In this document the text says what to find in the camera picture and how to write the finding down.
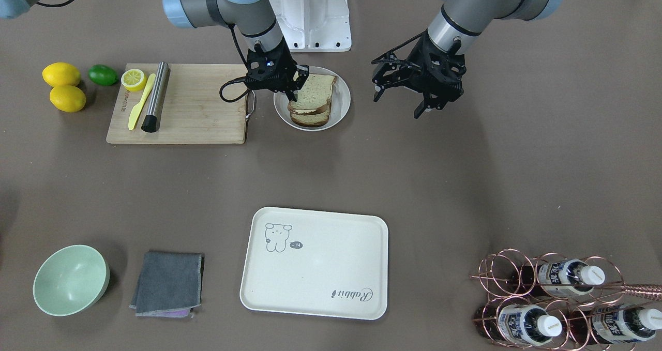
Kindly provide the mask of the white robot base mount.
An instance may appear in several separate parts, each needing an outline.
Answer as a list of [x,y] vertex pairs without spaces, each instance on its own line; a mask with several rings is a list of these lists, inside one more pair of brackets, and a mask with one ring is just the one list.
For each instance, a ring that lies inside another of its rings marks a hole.
[[348,0],[269,0],[293,53],[346,52],[352,47]]

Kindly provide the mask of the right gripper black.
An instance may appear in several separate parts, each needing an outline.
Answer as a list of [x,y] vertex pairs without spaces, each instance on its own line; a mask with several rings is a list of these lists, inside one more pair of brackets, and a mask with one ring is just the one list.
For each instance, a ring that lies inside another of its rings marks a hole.
[[253,49],[248,50],[244,84],[251,91],[268,89],[284,93],[288,101],[295,101],[295,92],[302,89],[309,73],[308,65],[294,61],[286,40],[282,39],[270,51],[256,42]]

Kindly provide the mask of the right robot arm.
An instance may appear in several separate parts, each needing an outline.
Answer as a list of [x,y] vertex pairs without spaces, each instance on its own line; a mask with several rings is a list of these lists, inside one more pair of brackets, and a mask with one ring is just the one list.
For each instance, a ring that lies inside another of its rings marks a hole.
[[[41,3],[41,0],[2,0],[2,19],[14,19],[37,4],[44,7],[63,7],[64,3]],[[290,101],[297,101],[296,92],[308,78],[309,66],[300,65],[291,56],[274,10],[269,0],[162,0],[163,10],[170,23],[179,28],[199,28],[219,25],[229,28],[242,63],[245,77],[239,77],[222,85],[219,95],[232,103],[250,91],[267,89],[286,94]],[[243,57],[235,35],[235,27],[248,45]],[[223,96],[223,89],[234,83],[243,83],[247,90],[234,99]]]

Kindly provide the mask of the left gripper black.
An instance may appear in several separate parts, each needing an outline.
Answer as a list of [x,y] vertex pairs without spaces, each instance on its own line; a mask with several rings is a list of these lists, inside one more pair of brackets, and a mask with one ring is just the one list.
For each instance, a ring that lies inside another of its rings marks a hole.
[[372,60],[376,65],[372,75],[373,102],[388,88],[406,87],[423,95],[414,110],[414,119],[430,111],[445,108],[463,95],[462,77],[466,73],[465,57],[459,54],[462,43],[452,41],[450,50],[437,48],[428,33],[414,36]]

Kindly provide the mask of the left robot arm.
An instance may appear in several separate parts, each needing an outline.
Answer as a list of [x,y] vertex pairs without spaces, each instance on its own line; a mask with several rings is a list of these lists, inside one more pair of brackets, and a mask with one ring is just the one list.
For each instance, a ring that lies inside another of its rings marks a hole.
[[425,111],[441,110],[463,95],[462,77],[466,73],[465,53],[494,19],[524,21],[548,17],[562,0],[442,0],[443,5],[432,23],[411,38],[414,47],[399,58],[396,49],[376,57],[374,101],[389,88],[405,87],[423,96],[414,111],[419,118]]

